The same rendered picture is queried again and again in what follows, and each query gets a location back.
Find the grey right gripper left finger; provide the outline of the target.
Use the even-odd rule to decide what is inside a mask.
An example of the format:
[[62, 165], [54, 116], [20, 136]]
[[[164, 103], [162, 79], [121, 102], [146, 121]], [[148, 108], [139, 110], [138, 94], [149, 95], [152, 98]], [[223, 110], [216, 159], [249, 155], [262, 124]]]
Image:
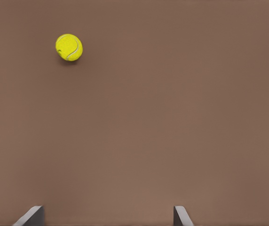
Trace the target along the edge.
[[33, 206], [12, 226], [45, 226], [44, 206]]

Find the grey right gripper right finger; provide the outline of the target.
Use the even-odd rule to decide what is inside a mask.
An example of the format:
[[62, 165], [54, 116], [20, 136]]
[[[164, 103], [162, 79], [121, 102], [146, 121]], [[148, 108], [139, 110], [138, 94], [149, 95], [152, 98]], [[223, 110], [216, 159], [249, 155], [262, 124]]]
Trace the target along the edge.
[[186, 209], [183, 206], [174, 206], [173, 225], [174, 226], [194, 226]]

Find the yellow tennis ball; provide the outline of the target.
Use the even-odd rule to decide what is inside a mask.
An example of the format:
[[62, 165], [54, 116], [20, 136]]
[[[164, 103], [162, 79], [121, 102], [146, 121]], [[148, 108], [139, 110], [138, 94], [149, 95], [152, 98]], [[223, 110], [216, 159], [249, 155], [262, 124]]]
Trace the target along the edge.
[[80, 39], [73, 34], [63, 34], [57, 38], [55, 48], [58, 55], [66, 61], [76, 61], [83, 53]]

